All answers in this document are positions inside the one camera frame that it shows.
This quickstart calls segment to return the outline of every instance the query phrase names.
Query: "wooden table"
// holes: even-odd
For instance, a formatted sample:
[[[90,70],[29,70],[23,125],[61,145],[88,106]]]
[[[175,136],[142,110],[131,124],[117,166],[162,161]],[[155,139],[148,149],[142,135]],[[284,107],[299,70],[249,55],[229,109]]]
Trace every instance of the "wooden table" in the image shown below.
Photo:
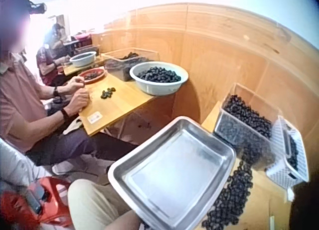
[[[80,72],[80,71],[84,71],[84,70],[87,70],[87,69],[94,68],[96,65],[101,66],[101,65],[104,64],[104,60],[105,59],[103,57],[97,56],[96,60],[93,63],[91,63],[91,64],[84,65],[82,67],[75,67],[73,64],[71,64],[69,66],[63,67],[63,71],[64,71],[65,75],[74,74],[74,73],[77,73],[77,72]]]
[[[101,99],[102,91],[111,87],[116,89],[112,97]],[[138,89],[134,81],[123,82],[111,74],[108,74],[101,81],[86,85],[85,88],[90,92],[91,102],[79,115],[87,134],[90,136],[154,98],[154,96],[145,94]],[[91,124],[88,117],[96,112],[100,112],[102,118]]]
[[[203,128],[212,132],[218,117],[221,103],[218,102],[203,122]],[[233,171],[237,169],[239,160],[236,159]],[[248,197],[244,213],[239,218],[239,224],[229,225],[225,230],[268,230],[269,217],[275,217],[276,230],[289,229],[291,203],[286,202],[286,191],[274,184],[265,172],[253,170],[253,188]],[[201,223],[195,230],[203,230]]]

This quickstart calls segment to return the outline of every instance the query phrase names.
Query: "metal tray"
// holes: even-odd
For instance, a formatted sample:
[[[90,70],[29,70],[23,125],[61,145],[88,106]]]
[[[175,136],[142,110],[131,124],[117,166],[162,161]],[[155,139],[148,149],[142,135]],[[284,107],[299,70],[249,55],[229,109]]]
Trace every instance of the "metal tray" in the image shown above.
[[[235,151],[187,117],[178,117],[115,162],[110,183],[155,230],[191,230],[221,192]]]

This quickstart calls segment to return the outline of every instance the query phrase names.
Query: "red plastic stool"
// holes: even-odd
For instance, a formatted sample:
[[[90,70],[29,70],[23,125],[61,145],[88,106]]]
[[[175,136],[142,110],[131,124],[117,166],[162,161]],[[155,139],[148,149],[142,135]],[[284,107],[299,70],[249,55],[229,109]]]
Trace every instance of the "red plastic stool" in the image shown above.
[[[72,224],[69,207],[65,205],[60,197],[58,186],[63,186],[67,191],[70,183],[65,180],[45,177],[39,179],[36,183],[41,184],[42,187],[49,193],[47,200],[41,201],[42,213],[38,215],[38,221],[44,224],[58,225],[68,227]],[[36,183],[32,183],[28,189],[35,190]]]

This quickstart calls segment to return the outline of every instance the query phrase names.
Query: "white bowl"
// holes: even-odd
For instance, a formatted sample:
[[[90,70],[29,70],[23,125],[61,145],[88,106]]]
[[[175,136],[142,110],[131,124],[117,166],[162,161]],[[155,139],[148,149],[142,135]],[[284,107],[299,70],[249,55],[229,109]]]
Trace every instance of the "white bowl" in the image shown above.
[[[174,83],[157,83],[143,80],[137,77],[139,73],[145,70],[149,70],[151,67],[162,67],[166,70],[175,71],[176,74],[181,77],[181,80]],[[188,73],[182,67],[175,64],[159,61],[137,64],[133,68],[131,68],[130,75],[136,81],[136,84],[138,88],[141,89],[141,91],[151,95],[173,94],[178,91],[181,85],[188,80]]]
[[[70,62],[74,64],[75,67],[82,67],[93,63],[95,61],[95,51],[90,51],[82,54],[78,54],[72,58],[70,58]]]

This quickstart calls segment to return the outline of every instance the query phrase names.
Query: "white paper label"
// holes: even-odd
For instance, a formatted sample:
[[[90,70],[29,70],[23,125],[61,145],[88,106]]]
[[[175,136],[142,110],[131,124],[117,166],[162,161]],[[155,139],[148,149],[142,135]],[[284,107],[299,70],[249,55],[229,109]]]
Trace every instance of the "white paper label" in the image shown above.
[[[94,124],[95,122],[99,121],[102,119],[102,114],[100,112],[95,112],[94,114],[90,115],[88,117],[88,121],[90,124]]]

